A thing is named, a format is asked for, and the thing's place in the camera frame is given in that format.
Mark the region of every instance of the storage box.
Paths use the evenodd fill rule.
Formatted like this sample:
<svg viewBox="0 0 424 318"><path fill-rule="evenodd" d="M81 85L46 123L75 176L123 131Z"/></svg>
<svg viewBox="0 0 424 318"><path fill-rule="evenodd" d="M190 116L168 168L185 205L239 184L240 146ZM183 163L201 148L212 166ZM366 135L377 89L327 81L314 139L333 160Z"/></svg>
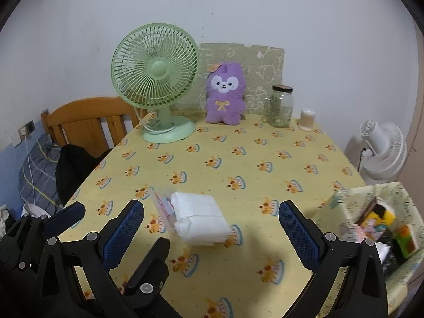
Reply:
<svg viewBox="0 0 424 318"><path fill-rule="evenodd" d="M333 232L340 237L342 234L349 233L352 224L359 219L376 196L384 199L395 209L396 220L390 226L391 231L395 231L402 225L411 224L419 247L410 259L386 278L388 310L391 313L404 300L406 285L424 257L424 223L403 185L395 182L336 191L319 208L313 220L323 233ZM329 313L345 273L346 269L341 268L319 317Z"/></svg>

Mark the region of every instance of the plaid blanket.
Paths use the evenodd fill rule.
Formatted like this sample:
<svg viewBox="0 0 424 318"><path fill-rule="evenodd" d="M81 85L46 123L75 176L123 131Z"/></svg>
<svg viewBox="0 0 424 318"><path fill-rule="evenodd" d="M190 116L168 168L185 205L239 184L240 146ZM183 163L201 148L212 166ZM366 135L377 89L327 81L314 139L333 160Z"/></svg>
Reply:
<svg viewBox="0 0 424 318"><path fill-rule="evenodd" d="M53 215L63 208L56 190L56 166L60 147L50 135L42 135L19 171L19 191L23 203L31 203Z"/></svg>

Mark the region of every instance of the glass jar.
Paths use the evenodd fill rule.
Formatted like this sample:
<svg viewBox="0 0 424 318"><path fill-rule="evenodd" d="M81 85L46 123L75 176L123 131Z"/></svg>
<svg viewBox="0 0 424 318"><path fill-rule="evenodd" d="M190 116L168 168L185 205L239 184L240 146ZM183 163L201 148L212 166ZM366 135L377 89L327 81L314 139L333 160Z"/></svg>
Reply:
<svg viewBox="0 0 424 318"><path fill-rule="evenodd" d="M293 112L293 88L273 85L272 95L265 101L266 121L275 128L288 127Z"/></svg>

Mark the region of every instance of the white wall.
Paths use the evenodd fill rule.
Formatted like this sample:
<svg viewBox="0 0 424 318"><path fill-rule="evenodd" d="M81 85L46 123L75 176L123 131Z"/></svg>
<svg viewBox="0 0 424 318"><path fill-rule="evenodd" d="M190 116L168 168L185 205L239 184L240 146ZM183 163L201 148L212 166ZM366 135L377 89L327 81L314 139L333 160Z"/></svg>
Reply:
<svg viewBox="0 0 424 318"><path fill-rule="evenodd" d="M283 82L295 89L295 113L315 109L353 158L359 152L352 137L367 118L408 132L418 55L400 0L22 0L0 32L7 97L0 101L0 139L45 108L114 96L116 46L154 21L176 24L198 43L285 48Z"/></svg>

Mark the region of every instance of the purple plush toy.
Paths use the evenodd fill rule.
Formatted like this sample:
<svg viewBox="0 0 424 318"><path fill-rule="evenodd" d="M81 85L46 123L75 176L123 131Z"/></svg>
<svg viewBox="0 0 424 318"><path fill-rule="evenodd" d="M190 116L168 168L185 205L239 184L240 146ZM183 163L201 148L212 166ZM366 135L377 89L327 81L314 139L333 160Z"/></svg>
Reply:
<svg viewBox="0 0 424 318"><path fill-rule="evenodd" d="M223 62L206 80L206 122L224 122L229 125L240 123L241 114L246 109L243 93L246 81L241 65L236 62Z"/></svg>

